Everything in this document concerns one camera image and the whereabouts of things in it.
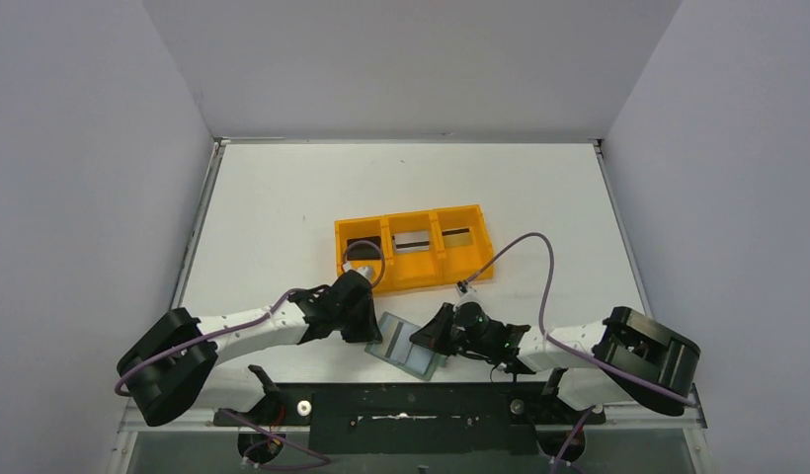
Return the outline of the green card holder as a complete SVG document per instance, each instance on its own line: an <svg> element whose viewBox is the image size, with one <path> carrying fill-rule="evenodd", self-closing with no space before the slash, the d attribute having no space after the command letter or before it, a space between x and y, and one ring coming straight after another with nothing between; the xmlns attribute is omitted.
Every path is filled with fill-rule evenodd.
<svg viewBox="0 0 810 474"><path fill-rule="evenodd" d="M430 381L439 367L445 367L447 356L436 354L410 341L420 327L392 313L384 312L378 320L380 343L368 343L364 351L422 381Z"/></svg>

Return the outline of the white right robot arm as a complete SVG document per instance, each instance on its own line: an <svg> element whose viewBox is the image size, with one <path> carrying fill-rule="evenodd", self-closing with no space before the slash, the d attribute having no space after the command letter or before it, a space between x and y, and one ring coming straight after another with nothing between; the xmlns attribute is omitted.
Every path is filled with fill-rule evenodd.
<svg viewBox="0 0 810 474"><path fill-rule="evenodd" d="M625 306L600 321L540 334L491 318L476 301L445 303L410 341L512 375L549 372L555 384L550 394L576 411L634 401L670 417L692 406L689 393L701 356L691 339Z"/></svg>

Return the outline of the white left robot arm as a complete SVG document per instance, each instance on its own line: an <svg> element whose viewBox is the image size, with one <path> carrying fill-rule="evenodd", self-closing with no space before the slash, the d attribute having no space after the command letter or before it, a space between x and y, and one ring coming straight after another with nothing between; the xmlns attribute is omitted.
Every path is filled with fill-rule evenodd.
<svg viewBox="0 0 810 474"><path fill-rule="evenodd" d="M299 346L332 333L348 344L377 344L371 267L349 269L334 283L291 288L271 306L195 317L186 308L164 314L121 358L115 392L136 404L150 427L193 408L249 413L270 390L258 366L230 361L272 347Z"/></svg>

